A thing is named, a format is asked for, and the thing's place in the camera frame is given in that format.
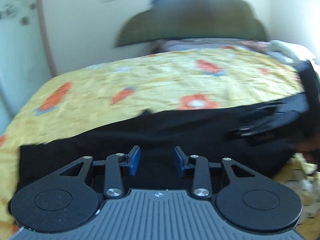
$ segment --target ribbed surface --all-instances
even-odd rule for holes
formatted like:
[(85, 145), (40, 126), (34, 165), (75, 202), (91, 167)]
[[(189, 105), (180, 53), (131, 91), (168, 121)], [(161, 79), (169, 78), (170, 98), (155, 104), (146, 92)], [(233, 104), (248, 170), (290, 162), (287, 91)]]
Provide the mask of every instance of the ribbed surface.
[(301, 240), (296, 232), (257, 236), (231, 227), (207, 201), (186, 191), (132, 190), (121, 200), (110, 200), (88, 224), (61, 234), (22, 230), (14, 240)]

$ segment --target yellow floral bedsheet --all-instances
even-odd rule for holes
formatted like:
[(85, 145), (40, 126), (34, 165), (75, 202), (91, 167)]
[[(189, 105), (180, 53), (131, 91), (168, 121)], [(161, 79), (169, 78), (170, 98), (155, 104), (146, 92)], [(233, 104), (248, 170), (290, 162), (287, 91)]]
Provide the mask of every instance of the yellow floral bedsheet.
[[(6, 206), (18, 181), (20, 145), (72, 137), (135, 117), (144, 109), (227, 108), (302, 91), (294, 68), (230, 46), (126, 59), (55, 77), (21, 109), (0, 138), (0, 239), (15, 230)], [(277, 180), (290, 177), (290, 171), (285, 169)], [(320, 233), (315, 227), (307, 232), (302, 226), (299, 231), (308, 240)]]

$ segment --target black garment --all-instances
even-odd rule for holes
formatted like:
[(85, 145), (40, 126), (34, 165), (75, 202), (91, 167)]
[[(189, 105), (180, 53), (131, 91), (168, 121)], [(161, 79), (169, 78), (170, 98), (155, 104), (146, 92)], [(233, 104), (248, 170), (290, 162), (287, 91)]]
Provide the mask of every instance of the black garment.
[(173, 165), (173, 148), (197, 154), (209, 162), (230, 157), (266, 176), (275, 175), (294, 154), (286, 139), (249, 147), (245, 140), (226, 140), (226, 131), (242, 126), (239, 116), (258, 105), (227, 109), (164, 111), (144, 114), (48, 144), (21, 146), (17, 190), (85, 155), (104, 160), (114, 153), (141, 148), (135, 177), (124, 186), (145, 189), (189, 188), (190, 179), (179, 179)]

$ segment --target headboard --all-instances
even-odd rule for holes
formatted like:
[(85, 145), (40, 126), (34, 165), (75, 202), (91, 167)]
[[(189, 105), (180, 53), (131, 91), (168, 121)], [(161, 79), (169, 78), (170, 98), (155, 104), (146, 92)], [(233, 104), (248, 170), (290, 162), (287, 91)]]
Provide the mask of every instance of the headboard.
[(131, 18), (116, 47), (159, 39), (239, 38), (266, 41), (261, 22), (242, 0), (155, 0)]

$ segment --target triangular cutout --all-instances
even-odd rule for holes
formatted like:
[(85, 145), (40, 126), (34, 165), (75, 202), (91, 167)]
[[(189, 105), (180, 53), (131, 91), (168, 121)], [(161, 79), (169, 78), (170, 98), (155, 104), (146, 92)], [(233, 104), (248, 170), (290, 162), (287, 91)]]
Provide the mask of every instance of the triangular cutout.
[(70, 167), (69, 169), (67, 169), (66, 171), (63, 171), (62, 173), (60, 173), (60, 176), (72, 176), (72, 177), (76, 177), (79, 175), (82, 166), (84, 165), (84, 163), (77, 163), (76, 165)]
[(236, 177), (238, 178), (249, 178), (249, 177), (254, 177), (253, 174), (251, 174), (250, 172), (240, 168), (237, 165), (231, 165), (231, 168), (234, 172), (234, 174), (236, 175)]

